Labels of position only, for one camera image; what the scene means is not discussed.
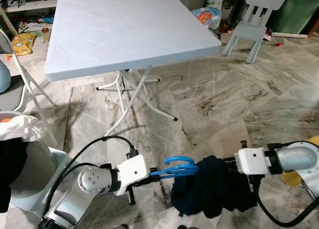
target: clutter on floor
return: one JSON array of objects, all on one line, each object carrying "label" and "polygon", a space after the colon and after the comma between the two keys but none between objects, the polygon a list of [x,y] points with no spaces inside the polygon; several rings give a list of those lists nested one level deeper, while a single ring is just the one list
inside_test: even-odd
[{"label": "clutter on floor", "polygon": [[32,53],[32,46],[36,35],[34,33],[20,33],[12,40],[12,46],[17,56]]}]

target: yellow object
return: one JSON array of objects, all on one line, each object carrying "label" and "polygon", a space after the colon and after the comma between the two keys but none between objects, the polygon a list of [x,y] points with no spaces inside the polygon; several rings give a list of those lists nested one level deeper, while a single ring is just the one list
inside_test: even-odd
[{"label": "yellow object", "polygon": [[[307,140],[308,142],[314,143],[319,146],[319,135],[314,136]],[[281,177],[283,178],[284,182],[291,187],[296,187],[301,183],[301,177],[296,172],[291,173],[282,173]]]},{"label": "yellow object", "polygon": [[35,39],[34,33],[20,33],[11,42],[16,55],[26,55],[32,53],[32,46]]}]

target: white plastic table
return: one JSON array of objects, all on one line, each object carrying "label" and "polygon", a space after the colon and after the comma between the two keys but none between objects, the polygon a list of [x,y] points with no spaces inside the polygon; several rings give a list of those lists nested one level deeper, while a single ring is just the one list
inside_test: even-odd
[{"label": "white plastic table", "polygon": [[[220,41],[179,0],[59,0],[45,63],[51,81],[119,71],[135,89],[123,115],[125,118],[139,91],[155,112],[145,81],[152,65],[217,54]],[[138,85],[125,72],[147,67]]]}]

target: toy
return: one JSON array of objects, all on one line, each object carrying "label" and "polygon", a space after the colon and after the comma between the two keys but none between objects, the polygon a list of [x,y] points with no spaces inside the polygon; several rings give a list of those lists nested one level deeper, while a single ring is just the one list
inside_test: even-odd
[{"label": "toy", "polygon": [[203,24],[209,25],[221,19],[221,12],[214,7],[204,7],[195,9],[192,14]]},{"label": "toy", "polygon": [[13,49],[17,56],[32,53],[32,46],[35,39],[34,33],[20,33],[16,35],[11,41]]},{"label": "toy", "polygon": [[35,36],[42,37],[42,35],[39,32],[34,32]]}]

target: chair leg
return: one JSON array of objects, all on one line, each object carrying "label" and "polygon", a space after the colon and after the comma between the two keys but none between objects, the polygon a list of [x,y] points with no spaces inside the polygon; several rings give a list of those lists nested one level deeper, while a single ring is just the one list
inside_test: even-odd
[{"label": "chair leg", "polygon": [[230,55],[231,50],[233,49],[234,44],[237,42],[237,40],[238,40],[238,36],[235,36],[235,35],[231,36],[231,38],[228,41],[226,47],[224,48],[223,55],[225,55],[225,56],[229,56]]},{"label": "chair leg", "polygon": [[255,62],[256,56],[258,54],[258,50],[260,47],[261,41],[254,42],[252,48],[250,49],[249,55],[246,58],[247,63],[253,63]]},{"label": "chair leg", "polygon": [[25,74],[27,75],[27,77],[31,80],[31,82],[40,90],[40,92],[44,95],[44,97],[47,98],[47,100],[49,100],[49,102],[53,105],[56,106],[56,104],[52,101],[52,99],[46,94],[46,92],[40,87],[40,85],[34,80],[34,78],[32,78],[32,76],[25,71]]}]

